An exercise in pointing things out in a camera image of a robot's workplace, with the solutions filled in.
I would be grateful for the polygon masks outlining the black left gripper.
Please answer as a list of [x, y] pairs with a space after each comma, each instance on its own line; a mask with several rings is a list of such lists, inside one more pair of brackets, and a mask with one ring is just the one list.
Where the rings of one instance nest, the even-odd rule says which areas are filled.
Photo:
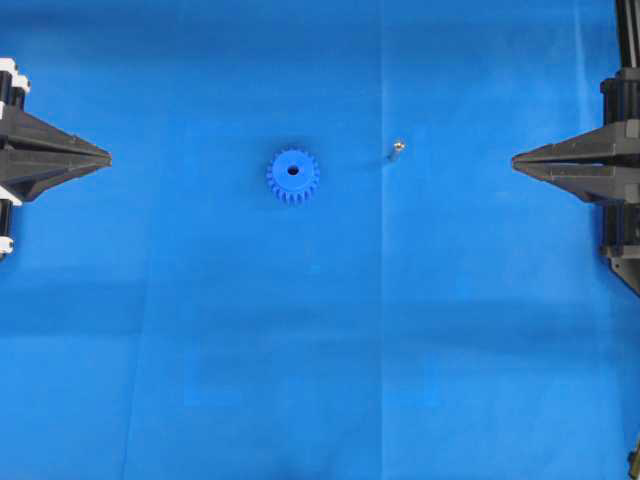
[[1, 151], [1, 259], [13, 252], [10, 230], [15, 206], [111, 166], [106, 150], [22, 111], [30, 89], [29, 79], [19, 73], [15, 60], [2, 58], [1, 138], [21, 150]]

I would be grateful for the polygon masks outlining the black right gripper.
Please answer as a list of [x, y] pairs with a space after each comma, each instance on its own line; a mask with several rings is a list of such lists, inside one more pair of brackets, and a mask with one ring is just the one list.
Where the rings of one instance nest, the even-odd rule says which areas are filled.
[[639, 70], [621, 68], [601, 83], [604, 127], [517, 154], [512, 167], [602, 208], [600, 253], [639, 294], [639, 169], [588, 163], [639, 154]]

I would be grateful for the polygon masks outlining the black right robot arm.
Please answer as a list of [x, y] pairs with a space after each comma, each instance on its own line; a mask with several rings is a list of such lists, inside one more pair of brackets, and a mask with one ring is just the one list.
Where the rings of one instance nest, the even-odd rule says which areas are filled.
[[603, 80], [603, 126], [512, 158], [512, 168], [602, 211], [600, 254], [639, 291], [639, 3], [617, 1], [621, 68]]

